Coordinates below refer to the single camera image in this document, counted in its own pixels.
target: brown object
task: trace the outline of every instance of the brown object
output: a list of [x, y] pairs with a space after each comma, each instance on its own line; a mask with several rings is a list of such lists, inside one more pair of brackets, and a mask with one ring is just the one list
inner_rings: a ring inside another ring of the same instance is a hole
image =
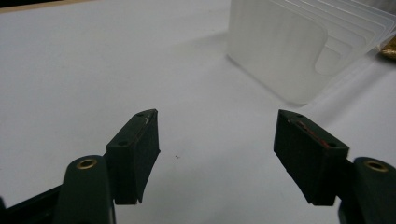
[[381, 54], [392, 60], [396, 60], [396, 36], [389, 41], [389, 43], [381, 49]]

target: screw hole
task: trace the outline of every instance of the screw hole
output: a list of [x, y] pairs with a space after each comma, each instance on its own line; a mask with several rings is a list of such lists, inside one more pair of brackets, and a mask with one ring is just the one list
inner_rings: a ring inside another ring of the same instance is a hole
[[96, 165], [98, 161], [95, 159], [87, 159], [84, 161], [81, 161], [77, 164], [77, 168], [80, 170], [86, 170], [92, 168], [94, 165]]
[[123, 146], [126, 146], [126, 145], [128, 145], [128, 142], [127, 142], [127, 141], [119, 142], [119, 146], [120, 146], [120, 147], [123, 147]]
[[384, 164], [382, 164], [378, 161], [365, 161], [364, 164], [366, 166], [368, 166], [369, 168], [371, 168], [372, 170], [375, 170], [378, 172], [385, 173], [388, 171], [388, 168]]

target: white tabletop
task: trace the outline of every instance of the white tabletop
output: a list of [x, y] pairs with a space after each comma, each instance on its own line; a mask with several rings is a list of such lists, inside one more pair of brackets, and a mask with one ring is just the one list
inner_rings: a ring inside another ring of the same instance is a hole
[[273, 151], [278, 109], [303, 113], [396, 165], [396, 70], [365, 57], [308, 105], [288, 105], [226, 56], [230, 0], [98, 0], [0, 14], [0, 195], [6, 206], [103, 155], [140, 111], [159, 110], [160, 154], [118, 223], [338, 223]]

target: plastic container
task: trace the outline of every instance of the plastic container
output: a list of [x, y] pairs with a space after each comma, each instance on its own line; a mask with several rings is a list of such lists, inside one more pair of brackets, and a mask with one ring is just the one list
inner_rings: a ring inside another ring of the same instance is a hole
[[233, 0], [228, 54], [286, 101], [306, 104], [394, 36], [390, 12], [348, 0]]

